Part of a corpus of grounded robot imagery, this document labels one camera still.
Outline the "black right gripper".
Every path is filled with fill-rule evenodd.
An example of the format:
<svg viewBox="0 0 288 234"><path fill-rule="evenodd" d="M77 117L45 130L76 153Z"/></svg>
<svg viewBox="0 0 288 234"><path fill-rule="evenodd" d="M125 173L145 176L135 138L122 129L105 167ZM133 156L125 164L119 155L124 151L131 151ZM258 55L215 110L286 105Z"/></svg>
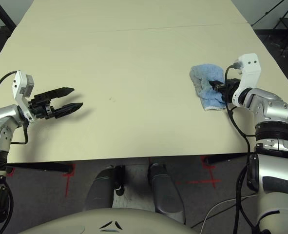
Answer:
<svg viewBox="0 0 288 234"><path fill-rule="evenodd" d="M210 80L209 84L212 86L213 89L222 94L222 100L224 102L231 103L233 94L239 86L239 79L228 79L227 84L224 84L223 82L217 80Z"/></svg>

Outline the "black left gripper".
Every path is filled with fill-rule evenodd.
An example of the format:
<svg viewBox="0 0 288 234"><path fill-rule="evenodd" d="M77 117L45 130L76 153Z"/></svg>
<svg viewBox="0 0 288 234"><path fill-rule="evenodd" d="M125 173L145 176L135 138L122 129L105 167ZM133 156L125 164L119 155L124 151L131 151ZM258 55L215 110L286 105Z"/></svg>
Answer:
<svg viewBox="0 0 288 234"><path fill-rule="evenodd" d="M64 105L56 110L51 107L52 98L61 98L69 95L74 91L74 88L62 87L48 91L46 93L35 95L33 99L29 101L29 110L36 118L60 118L69 115L83 106L82 102L70 103Z"/></svg>

